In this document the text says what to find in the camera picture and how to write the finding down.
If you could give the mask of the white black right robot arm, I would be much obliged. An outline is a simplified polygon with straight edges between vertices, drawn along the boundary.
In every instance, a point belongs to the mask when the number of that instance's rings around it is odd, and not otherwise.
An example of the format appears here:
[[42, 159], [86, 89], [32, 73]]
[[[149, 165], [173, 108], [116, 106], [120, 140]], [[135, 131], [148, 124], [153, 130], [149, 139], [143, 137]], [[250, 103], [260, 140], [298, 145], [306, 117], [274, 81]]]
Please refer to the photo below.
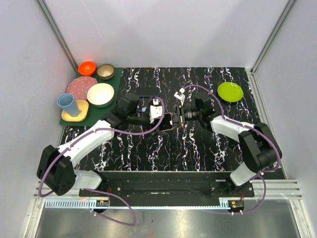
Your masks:
[[214, 111], [210, 98], [195, 98], [195, 106], [185, 108], [185, 96], [179, 93], [174, 96], [180, 101], [180, 105], [175, 107], [173, 126], [183, 127], [186, 122], [197, 120], [203, 129], [239, 143], [243, 162], [220, 183], [221, 192], [237, 196], [256, 175], [264, 173], [273, 164], [279, 167], [282, 152], [267, 124], [239, 122], [218, 114]]

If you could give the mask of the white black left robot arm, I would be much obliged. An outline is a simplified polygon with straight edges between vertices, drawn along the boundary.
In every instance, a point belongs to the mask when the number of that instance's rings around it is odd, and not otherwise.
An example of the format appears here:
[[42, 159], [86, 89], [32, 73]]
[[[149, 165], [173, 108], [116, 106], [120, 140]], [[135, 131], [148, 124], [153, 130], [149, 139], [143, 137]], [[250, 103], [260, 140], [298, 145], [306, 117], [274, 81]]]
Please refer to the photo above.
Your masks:
[[139, 96], [126, 94], [83, 134], [59, 147], [47, 146], [37, 171], [41, 181], [39, 196], [46, 196], [42, 191], [43, 185], [59, 196], [80, 188], [90, 189], [95, 196], [104, 195], [107, 184], [101, 175], [94, 171], [77, 170], [76, 166], [98, 146], [113, 139], [116, 132], [126, 133], [129, 125], [140, 125], [143, 130], [151, 128], [158, 105], [159, 101], [153, 100], [148, 106], [142, 106]]

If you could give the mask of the dark blue phone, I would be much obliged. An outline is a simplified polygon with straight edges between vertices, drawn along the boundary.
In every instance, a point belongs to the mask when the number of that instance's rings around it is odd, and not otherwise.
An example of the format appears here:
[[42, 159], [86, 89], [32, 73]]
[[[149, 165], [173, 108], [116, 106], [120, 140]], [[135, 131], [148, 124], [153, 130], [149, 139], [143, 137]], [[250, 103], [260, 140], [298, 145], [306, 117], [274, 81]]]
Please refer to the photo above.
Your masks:
[[153, 98], [159, 97], [160, 89], [158, 87], [137, 87], [135, 93], [140, 98]]

